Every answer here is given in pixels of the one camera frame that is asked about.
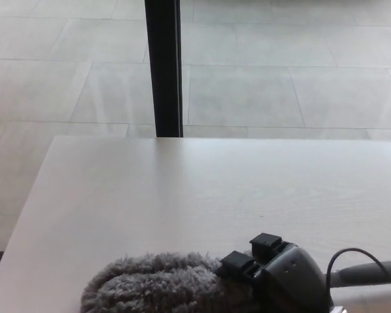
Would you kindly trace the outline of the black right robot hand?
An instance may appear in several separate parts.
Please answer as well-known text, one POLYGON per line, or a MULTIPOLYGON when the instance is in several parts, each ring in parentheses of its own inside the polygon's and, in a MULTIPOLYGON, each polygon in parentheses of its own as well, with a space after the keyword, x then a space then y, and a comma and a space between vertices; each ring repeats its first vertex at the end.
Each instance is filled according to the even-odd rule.
POLYGON ((263 308, 277 312, 330 312, 325 274, 298 245, 261 233, 250 241, 252 255, 233 251, 215 274, 247 284, 263 308))

